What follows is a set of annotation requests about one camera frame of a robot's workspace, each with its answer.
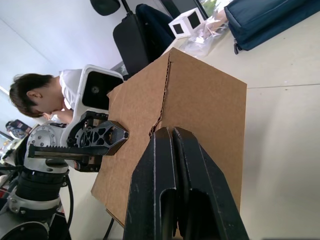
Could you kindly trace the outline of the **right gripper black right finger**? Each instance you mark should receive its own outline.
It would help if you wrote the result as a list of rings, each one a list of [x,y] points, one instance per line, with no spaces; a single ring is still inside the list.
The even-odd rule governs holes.
[[[192,132],[172,132],[179,179],[179,231],[185,240],[247,240],[248,233],[218,165]]]

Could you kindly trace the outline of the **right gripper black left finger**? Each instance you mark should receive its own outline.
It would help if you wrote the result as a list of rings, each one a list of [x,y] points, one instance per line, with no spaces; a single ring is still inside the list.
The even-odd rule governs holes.
[[[171,240],[177,229],[177,181],[172,136],[163,127],[150,141],[130,183],[123,239]]]

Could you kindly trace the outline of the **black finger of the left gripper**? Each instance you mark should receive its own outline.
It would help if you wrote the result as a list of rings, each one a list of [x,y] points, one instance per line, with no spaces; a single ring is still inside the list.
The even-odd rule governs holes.
[[[97,126],[85,124],[82,131],[78,146],[91,156],[113,156],[129,138],[129,132],[111,120]]]

